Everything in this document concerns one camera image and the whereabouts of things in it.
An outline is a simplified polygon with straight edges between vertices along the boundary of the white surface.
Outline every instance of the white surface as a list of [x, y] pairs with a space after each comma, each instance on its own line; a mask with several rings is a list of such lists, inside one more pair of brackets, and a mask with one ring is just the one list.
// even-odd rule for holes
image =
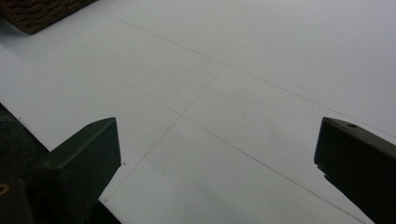
[[396, 136], [393, 0], [102, 0], [92, 7]]
[[344, 116], [227, 68], [184, 117], [349, 214], [363, 217], [312, 164], [321, 119], [349, 121]]
[[359, 223], [183, 118], [106, 205], [122, 223]]
[[224, 67], [88, 8], [44, 34], [177, 113], [184, 112]]
[[323, 116], [396, 143], [395, 6], [101, 0], [38, 35], [1, 21], [0, 102], [48, 149], [117, 117], [101, 200], [123, 223], [371, 223], [313, 157]]
[[116, 117], [123, 165], [106, 200], [178, 115], [43, 36], [0, 51], [0, 101], [53, 150], [85, 125]]

